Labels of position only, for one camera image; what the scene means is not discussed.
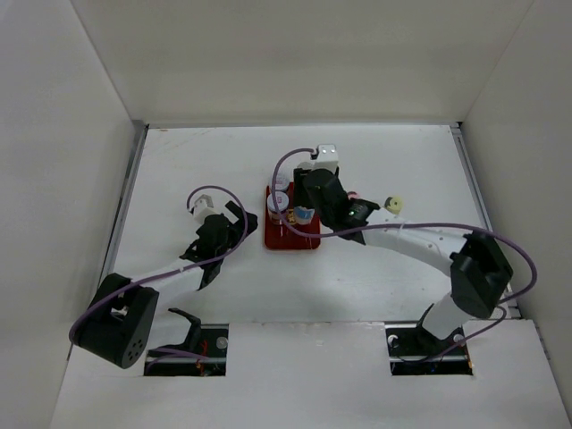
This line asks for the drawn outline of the grey-cap blue-label bottle front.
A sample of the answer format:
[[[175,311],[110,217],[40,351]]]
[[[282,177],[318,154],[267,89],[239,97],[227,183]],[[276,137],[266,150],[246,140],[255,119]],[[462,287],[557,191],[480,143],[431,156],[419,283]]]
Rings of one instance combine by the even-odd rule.
[[[296,224],[308,225],[311,224],[313,217],[315,215],[314,208],[308,208],[305,206],[294,206],[293,216]]]

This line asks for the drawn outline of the grey-lid spice jar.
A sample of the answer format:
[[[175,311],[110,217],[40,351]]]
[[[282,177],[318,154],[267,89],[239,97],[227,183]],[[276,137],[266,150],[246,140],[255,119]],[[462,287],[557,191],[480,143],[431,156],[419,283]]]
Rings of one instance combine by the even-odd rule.
[[[266,210],[270,222],[275,225],[280,225],[282,219],[287,218],[287,212],[290,206],[289,196],[282,191],[275,191],[270,193],[266,198]]]
[[[278,172],[276,177],[271,176],[268,182],[268,188],[277,192],[287,192],[290,187],[290,178],[288,175]]]

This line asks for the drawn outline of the grey-lid spice jar front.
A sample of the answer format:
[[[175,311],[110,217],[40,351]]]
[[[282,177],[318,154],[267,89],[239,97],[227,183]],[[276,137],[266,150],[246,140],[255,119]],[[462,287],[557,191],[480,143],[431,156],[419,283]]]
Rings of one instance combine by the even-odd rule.
[[[276,177],[271,176],[268,182],[268,188],[277,192],[287,192],[290,187],[290,178],[288,175],[278,172]]]

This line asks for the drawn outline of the yellow-lid spice bottle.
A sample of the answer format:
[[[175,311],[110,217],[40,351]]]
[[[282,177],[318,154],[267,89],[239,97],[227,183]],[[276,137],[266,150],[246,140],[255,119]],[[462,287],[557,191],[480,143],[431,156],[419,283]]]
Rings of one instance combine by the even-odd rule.
[[[399,196],[387,197],[384,202],[384,208],[394,215],[399,215],[403,208],[403,200]]]

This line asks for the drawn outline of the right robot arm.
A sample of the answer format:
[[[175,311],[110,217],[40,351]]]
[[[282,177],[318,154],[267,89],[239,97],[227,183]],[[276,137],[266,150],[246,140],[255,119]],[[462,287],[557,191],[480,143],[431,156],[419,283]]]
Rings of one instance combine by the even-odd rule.
[[[337,175],[325,169],[297,169],[294,177],[322,224],[342,239],[411,257],[450,278],[450,292],[418,322],[414,340],[421,351],[437,352],[469,319],[492,315],[513,276],[494,237],[408,228],[405,219],[378,204],[349,196]]]

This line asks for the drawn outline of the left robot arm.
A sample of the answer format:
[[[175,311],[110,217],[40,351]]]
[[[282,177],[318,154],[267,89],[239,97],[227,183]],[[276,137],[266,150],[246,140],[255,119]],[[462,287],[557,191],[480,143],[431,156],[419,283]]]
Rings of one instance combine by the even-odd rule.
[[[133,366],[147,346],[156,313],[209,286],[227,255],[257,229],[255,214],[232,201],[225,208],[234,222],[201,197],[191,209],[199,222],[197,237],[165,268],[139,279],[108,274],[72,326],[71,343],[122,369]]]

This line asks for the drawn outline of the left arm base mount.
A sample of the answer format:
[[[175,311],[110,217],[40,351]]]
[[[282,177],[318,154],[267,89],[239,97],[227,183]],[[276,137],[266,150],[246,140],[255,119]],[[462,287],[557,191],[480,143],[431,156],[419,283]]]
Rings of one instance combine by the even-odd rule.
[[[227,324],[203,324],[199,317],[171,307],[153,325],[143,375],[225,376],[229,339]]]

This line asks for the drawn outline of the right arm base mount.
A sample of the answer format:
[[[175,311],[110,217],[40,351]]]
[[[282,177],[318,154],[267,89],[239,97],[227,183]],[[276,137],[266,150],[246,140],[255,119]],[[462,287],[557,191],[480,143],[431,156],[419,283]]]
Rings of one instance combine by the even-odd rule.
[[[394,376],[472,375],[472,363],[465,344],[444,353],[464,339],[462,327],[445,340],[439,340],[420,327],[389,326],[385,330]]]

